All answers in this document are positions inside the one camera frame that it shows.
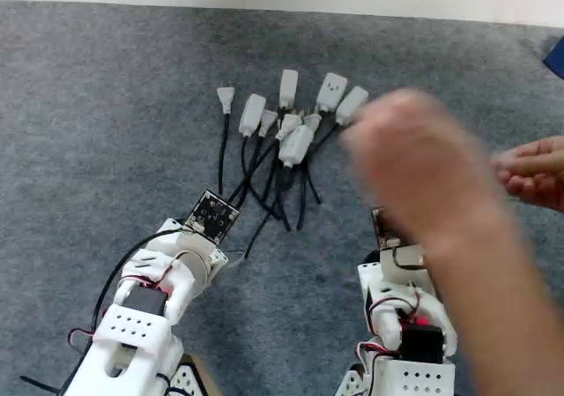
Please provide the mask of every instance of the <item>white bracket with holes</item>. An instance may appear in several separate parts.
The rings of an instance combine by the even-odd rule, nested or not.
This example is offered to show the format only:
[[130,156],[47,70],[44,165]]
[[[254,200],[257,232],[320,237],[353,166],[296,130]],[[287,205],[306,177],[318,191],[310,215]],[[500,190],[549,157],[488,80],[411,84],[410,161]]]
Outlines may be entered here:
[[170,376],[183,352],[170,327],[164,317],[113,304],[65,396],[162,394],[156,374]]
[[376,360],[375,388],[368,396],[453,396],[452,363]]
[[196,379],[196,374],[190,365],[178,367],[178,370],[170,379],[170,386],[173,389],[182,389],[190,396],[204,396],[204,392]]
[[355,396],[366,390],[368,390],[368,387],[360,374],[355,370],[348,370],[335,396]]

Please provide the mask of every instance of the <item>red wire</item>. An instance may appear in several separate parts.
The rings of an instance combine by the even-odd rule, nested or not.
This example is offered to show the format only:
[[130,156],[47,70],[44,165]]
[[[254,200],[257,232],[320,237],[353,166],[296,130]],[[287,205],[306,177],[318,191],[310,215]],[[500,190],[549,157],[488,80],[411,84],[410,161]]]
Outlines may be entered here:
[[372,325],[372,311],[375,310],[380,305],[382,305],[383,303],[386,303],[386,302],[389,302],[389,301],[400,301],[400,302],[403,302],[403,303],[407,303],[407,305],[409,305],[409,307],[412,309],[412,312],[410,313],[410,315],[414,311],[416,311],[416,309],[413,305],[411,305],[408,301],[406,301],[405,299],[403,299],[401,297],[388,296],[388,297],[384,297],[383,299],[380,299],[378,302],[375,302],[372,305],[370,305],[370,308],[368,308],[368,312],[367,312],[368,325],[370,326],[370,332],[372,332],[372,334],[375,333],[374,326]]

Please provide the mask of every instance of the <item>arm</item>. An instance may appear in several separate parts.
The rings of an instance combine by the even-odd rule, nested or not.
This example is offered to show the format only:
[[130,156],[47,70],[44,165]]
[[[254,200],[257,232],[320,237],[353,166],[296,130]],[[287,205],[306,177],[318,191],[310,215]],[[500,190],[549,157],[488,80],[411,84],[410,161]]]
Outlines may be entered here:
[[477,143],[413,91],[368,105],[345,143],[369,189],[426,247],[480,393],[561,394],[561,318]]

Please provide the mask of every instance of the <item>black wire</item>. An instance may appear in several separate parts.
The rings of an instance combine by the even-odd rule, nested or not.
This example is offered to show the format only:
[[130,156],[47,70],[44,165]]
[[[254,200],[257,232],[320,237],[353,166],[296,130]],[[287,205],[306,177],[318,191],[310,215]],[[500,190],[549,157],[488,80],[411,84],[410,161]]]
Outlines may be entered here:
[[317,204],[320,205],[322,203],[322,200],[319,197],[319,193],[317,193],[317,189],[314,186],[313,180],[311,179],[311,173],[309,172],[309,159],[306,160],[306,164],[304,166],[304,169],[305,169],[305,173],[306,173],[306,178],[308,179],[309,189],[311,189],[311,192],[314,194],[314,198],[315,198],[315,201],[317,202]]
[[168,396],[168,394],[170,394],[170,392],[181,394],[182,396],[190,396],[190,394],[188,392],[186,392],[184,389],[181,389],[179,387],[168,387],[167,392],[165,393],[165,396]]
[[406,271],[421,271],[421,270],[426,270],[424,265],[400,265],[397,262],[397,248],[392,249],[391,251],[391,257],[394,259],[394,265],[397,268],[401,268],[402,270],[406,270]]
[[157,378],[161,378],[163,380],[165,380],[165,382],[167,383],[167,390],[170,387],[170,378],[168,378],[165,374],[163,374],[162,372],[158,372],[157,373]]
[[19,379],[28,383],[29,385],[34,385],[35,387],[38,387],[38,388],[44,390],[45,392],[49,392],[49,393],[53,393],[53,394],[59,394],[59,392],[60,392],[60,389],[57,389],[56,387],[53,387],[52,385],[46,385],[46,384],[42,383],[41,381],[34,380],[33,378],[30,378],[28,376],[19,376]]
[[268,173],[268,180],[266,181],[266,185],[264,186],[262,200],[266,201],[268,199],[269,193],[272,187],[272,180],[274,179],[274,175],[276,174],[276,166],[278,164],[278,155],[274,153],[274,157],[272,158],[271,170]]
[[286,227],[286,231],[292,231],[292,226],[288,221],[288,217],[286,216],[286,211],[284,210],[284,200],[282,199],[282,171],[283,171],[282,164],[278,164],[277,174],[276,174],[276,206],[278,207],[278,212],[280,213],[280,218],[282,222],[284,222],[284,227]]
[[312,156],[317,153],[317,151],[319,151],[319,149],[321,149],[321,146],[323,146],[323,144],[333,135],[333,133],[335,133],[339,128],[339,125],[337,123],[335,123],[333,125],[333,127],[331,127],[331,129],[322,137],[320,138],[317,142],[315,142],[313,144],[313,146],[311,147],[311,149],[309,150],[309,159],[311,160]]
[[227,138],[229,136],[229,123],[231,116],[229,114],[224,115],[223,122],[223,137],[221,138],[221,148],[219,149],[219,169],[218,169],[218,192],[219,195],[223,195],[223,161],[226,156],[227,148]]
[[[247,150],[247,142],[248,141],[249,141],[249,138],[245,136],[243,138],[243,143],[241,145],[241,168],[243,170],[243,177],[247,177],[247,166],[245,165],[246,164],[245,151]],[[249,169],[251,169],[252,167],[253,167],[253,165],[252,165],[252,161],[251,161],[251,163],[249,164]],[[237,209],[241,208],[241,206],[245,202],[245,198],[247,197],[247,192],[249,191],[249,183],[250,183],[250,180],[245,182],[245,185],[243,186],[243,189],[242,189],[242,194],[239,197],[239,202],[237,202],[235,204],[235,208],[237,208]]]
[[178,233],[181,230],[182,230],[181,228],[175,228],[174,230],[164,230],[164,231],[160,231],[159,233],[155,233],[154,235],[150,235],[145,239],[143,239],[141,242],[137,243],[135,246],[129,249],[125,255],[123,255],[122,259],[120,259],[120,261],[114,267],[114,270],[109,274],[106,283],[104,283],[104,287],[100,291],[100,295],[98,296],[98,301],[96,301],[96,306],[94,307],[94,311],[92,314],[92,323],[90,327],[91,332],[96,331],[96,327],[98,325],[98,317],[100,316],[100,309],[102,304],[104,303],[104,298],[106,296],[106,293],[108,292],[109,287],[112,284],[112,281],[114,280],[115,276],[119,273],[119,271],[122,269],[123,265],[130,259],[131,255],[133,255],[136,251],[138,251],[147,243],[149,243],[152,239],[156,239],[157,237],[161,237],[162,235],[172,235],[173,233]]
[[264,151],[263,154],[258,158],[258,160],[256,161],[256,164],[253,166],[253,168],[249,168],[249,171],[247,171],[247,175],[242,179],[242,181],[239,183],[237,188],[231,194],[231,196],[227,200],[227,203],[229,203],[229,204],[233,203],[234,199],[237,198],[237,195],[239,194],[239,192],[243,189],[243,187],[250,180],[250,178],[253,176],[253,174],[255,174],[256,170],[260,167],[260,165],[263,163],[263,161],[266,159],[266,157],[269,155],[269,153],[272,152],[277,147],[277,145],[278,145],[278,141],[274,140],[266,148],[266,151]]
[[[256,142],[256,147],[255,147],[255,151],[253,152],[253,159],[256,162],[256,158],[258,156],[258,154],[260,153],[261,149],[263,148],[263,144],[264,144],[264,138],[258,138],[258,141]],[[243,174],[245,176],[247,176],[247,173],[249,172],[247,169],[247,160],[245,159],[245,151],[241,151],[241,167],[243,170]],[[267,205],[266,205],[266,199],[265,198],[261,198],[261,196],[258,194],[258,192],[255,189],[255,186],[253,186],[253,183],[251,182],[251,180],[249,180],[248,182],[248,190],[251,192],[251,194],[253,195],[253,197],[256,199],[256,202],[266,211],[266,212],[270,212],[271,215],[276,219],[276,220],[280,220],[280,217],[278,216],[277,213],[275,213],[272,209],[270,209]],[[241,206],[239,205],[241,201],[239,201],[239,203],[237,203],[237,205],[235,206],[237,209],[241,208]]]
[[271,217],[271,211],[277,203],[278,203],[278,201],[274,200],[274,202],[272,202],[272,205],[271,205],[271,210],[269,212],[267,212],[266,215],[264,215],[263,220],[259,224],[255,233],[251,237],[249,244],[247,245],[247,249],[245,250],[245,253],[243,254],[243,259],[247,259],[249,257],[249,254],[250,254],[251,250],[253,249],[253,245],[255,244],[255,240],[257,239],[258,235],[261,234],[261,231],[263,231],[263,228],[266,225],[266,222]]

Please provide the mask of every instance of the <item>gray carpet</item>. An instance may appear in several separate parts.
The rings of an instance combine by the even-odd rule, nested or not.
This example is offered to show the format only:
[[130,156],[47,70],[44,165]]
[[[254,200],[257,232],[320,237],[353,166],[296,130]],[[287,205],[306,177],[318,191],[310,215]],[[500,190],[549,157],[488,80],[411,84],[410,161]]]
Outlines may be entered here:
[[[112,265],[168,216],[215,189],[223,118],[216,86],[274,108],[280,73],[298,104],[328,71],[372,96],[437,93],[492,149],[561,133],[564,81],[541,63],[563,31],[314,13],[0,3],[0,394],[60,385]],[[232,129],[226,187],[241,179]],[[367,337],[355,264],[374,248],[360,186],[333,139],[313,177],[303,232],[269,223],[247,264],[222,273],[177,327],[225,395],[332,395]],[[286,205],[295,224],[298,199]],[[564,219],[516,205],[553,294],[564,302]],[[243,247],[253,201],[223,246]],[[462,356],[457,391],[473,394]]]

